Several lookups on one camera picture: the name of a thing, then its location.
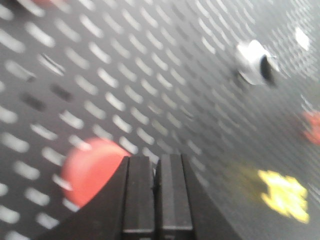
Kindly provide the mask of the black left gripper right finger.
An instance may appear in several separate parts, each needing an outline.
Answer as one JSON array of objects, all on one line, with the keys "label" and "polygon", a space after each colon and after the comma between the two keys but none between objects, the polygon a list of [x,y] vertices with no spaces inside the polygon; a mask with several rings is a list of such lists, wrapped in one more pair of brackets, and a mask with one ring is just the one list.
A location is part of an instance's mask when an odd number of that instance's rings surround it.
[{"label": "black left gripper right finger", "polygon": [[154,179],[157,240],[238,240],[240,235],[211,201],[185,154],[165,154]]}]

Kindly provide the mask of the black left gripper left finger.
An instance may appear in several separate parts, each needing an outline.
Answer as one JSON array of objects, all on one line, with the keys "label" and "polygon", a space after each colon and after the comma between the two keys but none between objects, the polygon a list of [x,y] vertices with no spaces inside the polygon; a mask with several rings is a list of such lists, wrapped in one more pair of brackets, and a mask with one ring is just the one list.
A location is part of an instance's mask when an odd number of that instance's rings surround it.
[{"label": "black left gripper left finger", "polygon": [[155,239],[154,175],[146,156],[126,156],[110,180],[80,210],[39,240]]}]

